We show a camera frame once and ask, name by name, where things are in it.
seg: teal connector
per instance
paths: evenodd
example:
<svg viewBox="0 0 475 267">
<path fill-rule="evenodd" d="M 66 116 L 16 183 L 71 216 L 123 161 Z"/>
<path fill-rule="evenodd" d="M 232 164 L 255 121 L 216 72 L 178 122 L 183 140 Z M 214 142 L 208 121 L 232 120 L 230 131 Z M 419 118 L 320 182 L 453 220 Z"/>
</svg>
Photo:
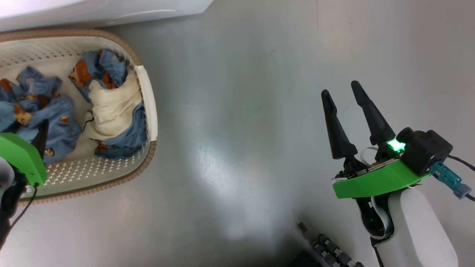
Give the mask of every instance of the teal connector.
<svg viewBox="0 0 475 267">
<path fill-rule="evenodd" d="M 472 191 L 470 187 L 462 183 L 462 178 L 460 178 L 460 176 L 456 175 L 455 172 L 445 166 L 442 162 L 436 162 L 429 170 L 429 173 L 448 186 L 459 199 L 464 198 L 465 195 Z"/>
</svg>

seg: white plastic basket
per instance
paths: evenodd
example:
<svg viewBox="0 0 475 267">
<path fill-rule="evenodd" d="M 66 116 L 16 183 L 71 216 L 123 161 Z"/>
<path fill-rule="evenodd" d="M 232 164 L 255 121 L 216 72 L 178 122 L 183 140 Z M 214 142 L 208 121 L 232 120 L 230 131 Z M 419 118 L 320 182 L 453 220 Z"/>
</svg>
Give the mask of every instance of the white plastic basket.
<svg viewBox="0 0 475 267">
<path fill-rule="evenodd" d="M 48 179 L 38 188 L 35 203 L 68 199 L 104 190 L 130 181 L 152 160 L 155 151 L 158 122 L 155 98 L 147 71 L 132 48 L 116 35 L 96 29 L 50 29 L 0 34 L 0 78 L 14 81 L 26 67 L 32 66 L 45 76 L 63 79 L 60 92 L 77 92 L 67 76 L 87 51 L 109 49 L 123 57 L 137 74 L 146 113 L 147 144 L 128 159 L 109 160 L 93 155 L 48 165 Z M 87 102 L 71 95 L 75 102 L 75 117 L 81 122 Z M 32 192 L 22 198 L 26 203 Z"/>
</svg>

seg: crumpled garment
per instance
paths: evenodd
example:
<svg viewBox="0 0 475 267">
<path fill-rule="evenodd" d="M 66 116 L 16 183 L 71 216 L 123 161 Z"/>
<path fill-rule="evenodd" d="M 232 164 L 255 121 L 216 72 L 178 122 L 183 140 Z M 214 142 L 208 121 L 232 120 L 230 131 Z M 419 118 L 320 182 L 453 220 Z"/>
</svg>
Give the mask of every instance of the crumpled garment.
<svg viewBox="0 0 475 267">
<path fill-rule="evenodd" d="M 95 155 L 120 159 L 137 153 L 147 142 L 147 133 L 140 86 L 133 69 L 127 70 L 125 61 L 102 49 L 87 52 L 69 78 L 94 105 L 86 115 L 84 134 L 97 143 Z"/>
<path fill-rule="evenodd" d="M 114 89 L 121 86 L 127 75 L 125 61 L 120 61 L 114 52 L 102 49 L 97 52 L 86 52 L 76 63 L 69 79 L 74 83 L 84 98 L 89 98 L 89 85 L 98 81 L 103 88 Z"/>
<path fill-rule="evenodd" d="M 57 94 L 62 80 L 45 78 L 32 67 L 17 77 L 19 85 L 7 79 L 0 80 L 0 131 L 17 121 L 22 125 L 16 134 L 31 142 L 44 120 L 49 121 L 44 163 L 64 159 L 76 148 L 81 126 L 73 117 L 71 98 Z"/>
</svg>

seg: green plastic part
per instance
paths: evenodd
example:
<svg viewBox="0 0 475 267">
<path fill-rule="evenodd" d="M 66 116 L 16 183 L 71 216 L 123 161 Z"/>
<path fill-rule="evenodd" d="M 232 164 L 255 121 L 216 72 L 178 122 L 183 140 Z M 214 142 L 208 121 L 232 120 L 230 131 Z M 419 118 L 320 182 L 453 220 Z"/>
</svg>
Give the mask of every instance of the green plastic part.
<svg viewBox="0 0 475 267">
<path fill-rule="evenodd" d="M 48 177 L 38 150 L 14 133 L 0 133 L 0 157 L 24 173 L 29 185 L 43 185 Z"/>
<path fill-rule="evenodd" d="M 333 189 L 339 199 L 374 197 L 406 188 L 428 176 L 417 176 L 401 160 L 396 160 L 362 176 L 336 182 Z"/>
</svg>

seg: blue cloth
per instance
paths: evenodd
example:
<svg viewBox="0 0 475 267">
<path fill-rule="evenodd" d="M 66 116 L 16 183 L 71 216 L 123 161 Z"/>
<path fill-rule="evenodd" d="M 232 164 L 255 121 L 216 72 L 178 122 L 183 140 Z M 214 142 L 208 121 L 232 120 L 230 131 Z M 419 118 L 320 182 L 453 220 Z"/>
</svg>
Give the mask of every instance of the blue cloth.
<svg viewBox="0 0 475 267">
<path fill-rule="evenodd" d="M 120 61 L 114 52 L 102 49 L 86 52 L 73 68 L 69 79 L 84 98 L 91 102 L 88 87 L 92 80 L 98 81 L 104 88 L 114 89 L 124 83 L 126 75 L 125 61 Z"/>
<path fill-rule="evenodd" d="M 48 120 L 44 163 L 52 164 L 64 159 L 76 148 L 81 126 L 73 117 L 74 103 L 71 98 L 56 95 L 62 84 L 61 79 L 45 78 L 37 70 L 27 67 L 17 80 L 18 86 L 12 83 L 0 86 L 0 131 L 18 121 L 22 127 L 17 135 L 31 142 L 41 122 Z"/>
<path fill-rule="evenodd" d="M 145 132 L 145 109 L 140 102 L 134 111 L 130 127 L 120 135 L 102 140 L 96 149 L 96 156 L 108 159 L 127 158 L 137 153 L 143 144 L 147 142 Z"/>
</svg>

